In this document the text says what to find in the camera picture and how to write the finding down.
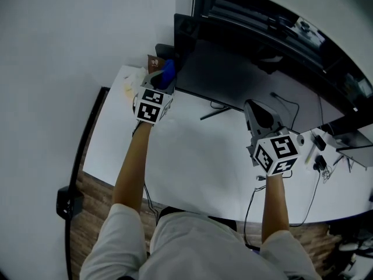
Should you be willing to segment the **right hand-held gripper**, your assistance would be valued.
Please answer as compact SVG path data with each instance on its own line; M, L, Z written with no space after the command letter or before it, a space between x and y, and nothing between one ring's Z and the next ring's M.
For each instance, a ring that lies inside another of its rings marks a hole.
M265 103L247 99L244 114L252 135L247 149L253 165L263 168L267 176L292 170L300 157L299 143L278 112Z

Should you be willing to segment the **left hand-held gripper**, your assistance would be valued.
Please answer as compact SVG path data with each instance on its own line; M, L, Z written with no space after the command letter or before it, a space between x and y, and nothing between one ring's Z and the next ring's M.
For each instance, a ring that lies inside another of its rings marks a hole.
M145 76L134 97L134 115L137 120L157 124L169 111L174 98L177 79L163 80L163 71L155 71ZM162 89L153 86L162 85Z

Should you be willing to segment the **blue cloth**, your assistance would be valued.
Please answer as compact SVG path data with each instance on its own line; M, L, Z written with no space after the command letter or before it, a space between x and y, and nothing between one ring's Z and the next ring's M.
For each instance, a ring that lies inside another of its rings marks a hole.
M161 69L161 82L159 84L159 89L164 90L167 89L170 83L173 81L175 77L175 64L174 60L168 59L163 68Z

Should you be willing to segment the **large black monitor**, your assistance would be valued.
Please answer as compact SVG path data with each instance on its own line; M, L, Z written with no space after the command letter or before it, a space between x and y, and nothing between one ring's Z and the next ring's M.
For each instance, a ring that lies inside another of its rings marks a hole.
M326 73L290 42L263 31L176 14L174 59L180 91L238 111L248 99L262 102L297 132L319 127L340 135L361 123L364 98L349 61L340 59Z

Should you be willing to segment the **person's right forearm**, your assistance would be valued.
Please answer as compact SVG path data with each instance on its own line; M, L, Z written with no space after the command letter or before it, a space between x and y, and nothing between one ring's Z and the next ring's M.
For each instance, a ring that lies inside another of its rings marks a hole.
M262 243L272 234L282 230L289 231L290 229L282 175L268 176L265 190L261 234Z

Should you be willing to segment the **curved black monitor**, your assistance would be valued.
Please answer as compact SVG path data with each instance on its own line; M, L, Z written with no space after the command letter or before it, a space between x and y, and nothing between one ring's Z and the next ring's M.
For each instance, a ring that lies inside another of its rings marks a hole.
M373 167L373 143L361 132L353 131L336 135L334 139L339 145L337 152L363 167Z

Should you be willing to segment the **brown snack packet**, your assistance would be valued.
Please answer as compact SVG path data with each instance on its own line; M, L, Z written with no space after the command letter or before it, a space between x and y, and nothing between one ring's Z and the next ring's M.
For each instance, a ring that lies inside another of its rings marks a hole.
M152 55L147 56L147 70L149 74L160 71L165 64L165 60Z

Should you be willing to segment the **clear plastic bag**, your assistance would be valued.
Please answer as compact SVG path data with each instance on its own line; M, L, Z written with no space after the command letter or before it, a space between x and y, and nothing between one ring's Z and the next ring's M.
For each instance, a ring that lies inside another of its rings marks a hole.
M124 93L128 100L132 101L136 96L147 74L148 71L144 67L124 66Z

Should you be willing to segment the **black chair back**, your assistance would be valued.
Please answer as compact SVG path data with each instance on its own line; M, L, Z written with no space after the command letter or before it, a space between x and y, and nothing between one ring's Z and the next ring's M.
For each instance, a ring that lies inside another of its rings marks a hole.
M173 60L175 57L175 49L173 45L168 44L156 44L155 45L156 55L164 60Z

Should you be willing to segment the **white pen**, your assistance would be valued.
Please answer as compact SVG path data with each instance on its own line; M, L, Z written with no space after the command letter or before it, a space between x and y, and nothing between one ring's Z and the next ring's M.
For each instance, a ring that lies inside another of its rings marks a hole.
M312 143L312 146L311 146L311 149L310 149L310 152L308 153L308 155L307 155L307 157L306 157L306 160L305 160L305 164L306 164L306 165L309 164L309 162L310 162L310 160L311 160L311 158L312 158L312 154L313 154L315 148L316 148L316 144L315 144L315 142L313 142L313 143Z

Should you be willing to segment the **white shirt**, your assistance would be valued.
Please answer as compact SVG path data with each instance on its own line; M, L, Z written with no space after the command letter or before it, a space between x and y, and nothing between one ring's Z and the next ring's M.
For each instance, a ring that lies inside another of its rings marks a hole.
M272 234L258 253L228 226L177 212L162 217L146 245L139 214L114 204L85 259L80 280L321 280L286 230Z

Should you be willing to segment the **black floor box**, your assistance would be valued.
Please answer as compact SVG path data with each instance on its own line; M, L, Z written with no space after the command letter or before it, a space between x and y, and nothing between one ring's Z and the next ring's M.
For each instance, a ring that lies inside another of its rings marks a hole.
M81 213L84 195L77 189L68 186L60 188L57 192L56 213L62 219L70 221Z

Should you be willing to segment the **black baseboard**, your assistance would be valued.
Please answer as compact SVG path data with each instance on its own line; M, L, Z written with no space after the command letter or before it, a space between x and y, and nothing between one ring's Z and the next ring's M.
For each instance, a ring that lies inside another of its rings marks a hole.
M110 91L109 87L101 87L101 89L98 92L96 101L94 102L93 108L91 109L91 112L89 114L87 123L85 125L85 128L83 130L83 134L81 136L81 139L79 141L78 149L76 152L75 160L73 163L73 168L71 172L71 179L69 182L69 188L70 189L77 189L76 188L76 181L78 179L78 172L80 167L80 161L83 156L83 152L86 146L86 142L88 140L89 134L91 129L93 128L94 121L96 119L96 116L98 115L99 109L101 104L104 101L105 95ZM66 270L68 274L68 280L73 280L72 278L72 267L71 267L71 220L65 221L65 259L66 259Z

